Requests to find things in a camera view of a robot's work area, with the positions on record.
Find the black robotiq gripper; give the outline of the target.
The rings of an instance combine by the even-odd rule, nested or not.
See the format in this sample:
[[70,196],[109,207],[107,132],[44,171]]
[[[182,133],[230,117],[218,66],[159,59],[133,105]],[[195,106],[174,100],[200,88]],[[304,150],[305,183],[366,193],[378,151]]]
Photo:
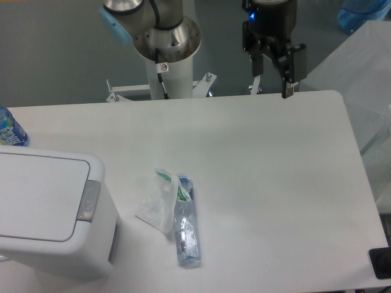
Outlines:
[[294,88],[307,77],[307,46],[291,44],[296,25],[297,1],[243,1],[248,13],[243,23],[243,50],[248,53],[252,75],[263,74],[263,50],[268,42],[271,60],[282,79],[282,98],[294,94]]

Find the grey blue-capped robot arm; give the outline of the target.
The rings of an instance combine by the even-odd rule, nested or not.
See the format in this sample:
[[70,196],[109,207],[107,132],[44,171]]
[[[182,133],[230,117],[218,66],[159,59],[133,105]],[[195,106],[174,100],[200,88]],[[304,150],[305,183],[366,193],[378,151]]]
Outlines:
[[[297,1],[242,1],[247,13],[242,24],[242,50],[251,63],[256,94],[264,69],[271,60],[282,80],[282,98],[307,77],[307,47],[291,41],[296,25]],[[121,43],[133,43],[144,59],[153,100],[206,96],[215,75],[197,85],[193,57],[201,45],[197,23],[184,15],[183,1],[103,1],[98,14],[107,31]]]

